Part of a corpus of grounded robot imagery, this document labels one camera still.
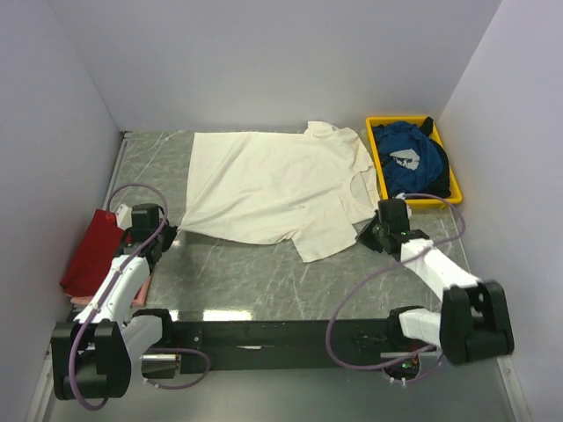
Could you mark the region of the white t-shirt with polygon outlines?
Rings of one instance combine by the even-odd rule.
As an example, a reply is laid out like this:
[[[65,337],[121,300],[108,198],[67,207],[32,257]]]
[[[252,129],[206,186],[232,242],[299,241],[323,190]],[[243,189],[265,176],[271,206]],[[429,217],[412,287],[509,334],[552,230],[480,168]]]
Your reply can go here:
[[[378,200],[373,160],[351,128],[197,133],[180,227],[244,244],[290,240],[309,263],[352,246]]]

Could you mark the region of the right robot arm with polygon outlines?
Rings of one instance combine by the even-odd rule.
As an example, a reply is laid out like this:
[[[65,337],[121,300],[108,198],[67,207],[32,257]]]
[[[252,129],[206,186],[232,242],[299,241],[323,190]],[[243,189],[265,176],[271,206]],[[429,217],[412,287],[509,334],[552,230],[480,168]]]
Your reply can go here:
[[[420,340],[441,349],[453,365],[513,353],[515,340],[501,284],[483,281],[465,271],[424,231],[412,229],[404,200],[380,200],[373,219],[357,241],[395,258],[441,302],[438,312],[417,306],[392,310],[386,329],[390,347],[405,351]]]

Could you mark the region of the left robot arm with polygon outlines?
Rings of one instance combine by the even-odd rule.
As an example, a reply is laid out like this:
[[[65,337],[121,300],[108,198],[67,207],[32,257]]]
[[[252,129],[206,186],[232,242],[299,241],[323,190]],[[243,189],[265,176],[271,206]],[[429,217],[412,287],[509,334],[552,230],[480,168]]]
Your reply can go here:
[[[151,348],[166,353],[176,332],[164,309],[128,316],[135,298],[177,233],[155,203],[136,205],[125,229],[118,216],[98,209],[62,278],[64,292],[88,302],[51,335],[55,396],[72,400],[122,397],[132,365]]]

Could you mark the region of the blue t-shirt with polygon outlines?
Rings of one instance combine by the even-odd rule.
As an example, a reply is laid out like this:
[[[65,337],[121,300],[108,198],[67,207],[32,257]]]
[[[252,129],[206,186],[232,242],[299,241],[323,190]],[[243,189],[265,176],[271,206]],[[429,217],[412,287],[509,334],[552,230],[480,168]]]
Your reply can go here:
[[[442,174],[437,148],[417,125],[399,120],[372,133],[390,196],[420,193]]]

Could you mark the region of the yellow plastic bin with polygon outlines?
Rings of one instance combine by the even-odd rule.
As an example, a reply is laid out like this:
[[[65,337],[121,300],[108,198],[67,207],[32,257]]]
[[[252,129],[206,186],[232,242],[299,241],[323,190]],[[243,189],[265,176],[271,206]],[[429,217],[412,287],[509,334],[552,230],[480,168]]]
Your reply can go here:
[[[386,126],[399,120],[403,120],[410,124],[415,124],[419,126],[423,123],[425,119],[426,116],[424,115],[369,116],[365,119],[367,138],[369,140],[369,146],[373,156],[374,166],[376,168],[376,173],[377,173],[377,191],[382,200],[389,199],[390,195],[388,194],[387,185],[384,180],[383,167],[381,165],[381,160],[377,147],[377,139],[373,134],[372,128],[377,127],[379,125]],[[447,198],[447,201],[452,205],[457,206],[462,202],[463,194],[457,182],[455,172],[453,171],[451,166],[449,167],[449,175],[450,175],[451,196]],[[406,203],[414,209],[446,208],[446,205],[440,200],[427,199],[422,197],[415,197],[414,199],[407,200]]]

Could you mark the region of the pink folded t-shirt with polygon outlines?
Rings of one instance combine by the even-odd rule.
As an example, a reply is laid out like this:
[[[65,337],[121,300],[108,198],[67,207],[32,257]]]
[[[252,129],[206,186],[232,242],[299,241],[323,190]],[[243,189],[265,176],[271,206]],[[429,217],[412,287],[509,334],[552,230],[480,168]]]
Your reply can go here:
[[[150,282],[152,280],[152,277],[150,276],[140,287],[140,289],[138,290],[137,294],[135,295],[135,298],[133,299],[131,306],[132,307],[142,307],[145,305],[146,303],[146,297],[147,294],[149,292],[149,287],[150,287]],[[82,296],[82,297],[78,297],[78,296],[71,296],[70,297],[70,302],[76,306],[79,307],[85,307],[89,304],[89,302],[91,301],[92,296]]]

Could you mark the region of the red folded t-shirt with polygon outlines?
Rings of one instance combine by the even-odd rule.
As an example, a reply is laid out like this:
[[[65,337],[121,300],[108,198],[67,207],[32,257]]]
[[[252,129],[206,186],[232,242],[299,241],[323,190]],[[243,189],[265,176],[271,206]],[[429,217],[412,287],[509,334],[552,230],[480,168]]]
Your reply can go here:
[[[103,209],[95,211],[60,281],[66,295],[85,297],[96,294],[110,270],[123,233],[115,213]]]

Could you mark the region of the black base beam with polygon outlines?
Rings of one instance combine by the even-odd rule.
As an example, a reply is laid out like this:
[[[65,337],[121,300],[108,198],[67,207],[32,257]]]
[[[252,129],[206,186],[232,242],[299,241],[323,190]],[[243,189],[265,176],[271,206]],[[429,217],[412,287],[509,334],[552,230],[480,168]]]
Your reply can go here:
[[[336,367],[325,349],[326,320],[174,322],[175,346],[205,353],[215,371]],[[420,340],[392,336],[384,319],[338,320],[334,353],[353,365],[383,361],[386,353],[413,352]]]

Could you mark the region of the aluminium frame rail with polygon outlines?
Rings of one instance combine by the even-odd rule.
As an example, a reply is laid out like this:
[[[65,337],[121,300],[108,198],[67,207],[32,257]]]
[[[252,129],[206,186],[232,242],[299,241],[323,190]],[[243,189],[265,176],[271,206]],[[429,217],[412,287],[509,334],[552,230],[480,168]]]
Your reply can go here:
[[[127,394],[100,411],[59,401],[43,367],[29,421],[529,421],[509,358],[442,363],[407,385],[343,368],[214,371],[198,385],[164,391],[138,372]]]

